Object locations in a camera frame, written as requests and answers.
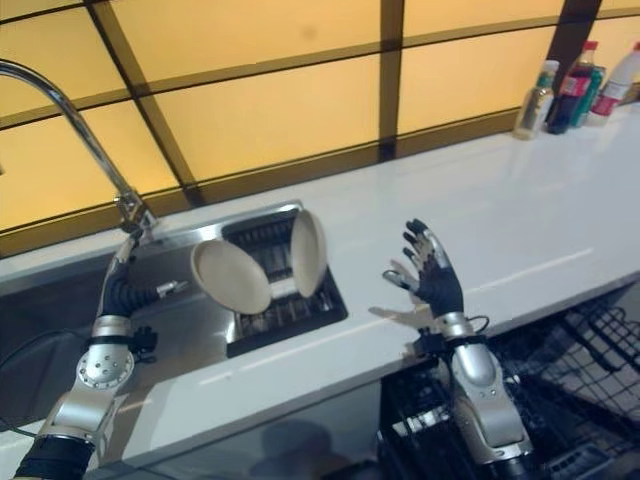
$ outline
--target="cable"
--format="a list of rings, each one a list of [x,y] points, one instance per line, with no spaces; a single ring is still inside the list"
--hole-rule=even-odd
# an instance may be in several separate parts
[[[482,327],[475,331],[476,333],[484,332],[491,323],[491,319],[486,315],[476,315],[475,317],[467,318],[469,322],[473,322],[474,320],[479,320],[481,318],[484,318],[484,324],[482,325]]]
[[[13,352],[11,352],[9,355],[7,355],[5,358],[3,358],[0,361],[0,371],[2,371],[2,369],[4,367],[6,367],[7,364],[9,362],[11,362],[11,360],[13,360],[15,357],[17,357],[18,355],[23,353],[25,350],[27,350],[27,349],[33,347],[34,345],[38,344],[42,340],[45,340],[45,339],[50,338],[50,337],[57,337],[59,335],[65,334],[65,333],[69,334],[69,335],[73,335],[74,337],[79,338],[83,342],[87,341],[87,339],[85,337],[83,337],[82,335],[80,335],[78,332],[76,332],[74,330],[70,330],[68,328],[63,328],[63,329],[60,329],[60,330],[51,330],[49,332],[41,333],[41,334],[36,335],[35,337],[27,340],[22,345],[20,345],[18,348],[16,348]],[[11,426],[11,424],[9,422],[7,422],[4,419],[4,417],[2,417],[2,416],[0,416],[0,422],[2,422],[2,424],[7,428],[7,430],[10,430],[10,431],[12,431],[14,433],[18,433],[20,435],[25,435],[25,436],[31,437],[31,438],[35,438],[35,436],[36,436],[34,433],[28,432],[28,431],[23,430],[21,428],[17,428],[17,427]]]

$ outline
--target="beige plate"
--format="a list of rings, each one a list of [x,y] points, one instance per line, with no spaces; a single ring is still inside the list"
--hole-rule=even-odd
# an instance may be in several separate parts
[[[296,288],[306,298],[316,292],[327,272],[327,244],[322,226],[309,210],[301,210],[293,223],[291,268]]]
[[[199,243],[191,251],[193,276],[205,292],[224,307],[253,315],[271,303],[264,270],[240,247],[224,240]]]

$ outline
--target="dark grid frame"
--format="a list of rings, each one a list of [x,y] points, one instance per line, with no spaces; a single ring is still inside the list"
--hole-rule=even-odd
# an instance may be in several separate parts
[[[404,0],[380,0],[379,42],[152,82],[147,82],[144,78],[108,0],[83,0],[72,5],[0,20],[0,26],[70,9],[85,8],[87,10],[122,77],[126,91],[104,92],[92,97],[74,99],[74,104],[82,111],[129,100],[135,103],[178,184],[178,188],[145,195],[145,199],[156,214],[166,215],[509,131],[515,121],[517,108],[488,112],[478,117],[398,135],[403,49],[482,35],[556,26],[547,57],[561,62],[561,71],[556,77],[559,82],[564,74],[562,68],[568,68],[570,62],[578,56],[597,18],[640,15],[640,8],[599,13],[600,1],[565,0],[559,16],[502,22],[403,38]],[[375,54],[380,56],[379,129],[376,141],[205,181],[196,181],[194,178],[154,98],[155,94],[184,88]],[[633,89],[633,92],[634,97],[631,100],[636,99],[638,89]],[[0,130],[58,115],[54,106],[11,115],[2,119]],[[116,208],[111,204],[104,204],[14,227],[0,232],[0,257],[113,228],[117,222]]]

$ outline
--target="dish rack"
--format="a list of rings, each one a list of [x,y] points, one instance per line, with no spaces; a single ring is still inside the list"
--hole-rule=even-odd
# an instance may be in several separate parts
[[[627,475],[640,468],[640,323],[610,298],[489,340],[546,478],[638,478]],[[450,418],[451,397],[434,367],[383,380],[381,463],[389,478],[486,478]]]
[[[297,210],[238,222],[222,229],[222,237],[242,248],[265,271],[270,283],[293,276],[291,232]],[[329,268],[316,293],[272,300],[256,315],[235,314],[236,339],[227,346],[229,358],[347,318],[348,312]]]

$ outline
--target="green can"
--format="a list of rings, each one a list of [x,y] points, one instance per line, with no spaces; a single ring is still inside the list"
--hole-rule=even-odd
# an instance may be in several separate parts
[[[573,128],[578,128],[584,125],[587,115],[589,114],[589,110],[591,110],[591,105],[596,99],[598,90],[600,90],[600,85],[602,85],[602,81],[604,80],[606,73],[607,69],[604,67],[595,67],[591,71],[591,83],[589,84],[589,88],[587,88],[585,94],[580,98],[578,105],[573,111],[573,115],[571,115],[571,126]]]

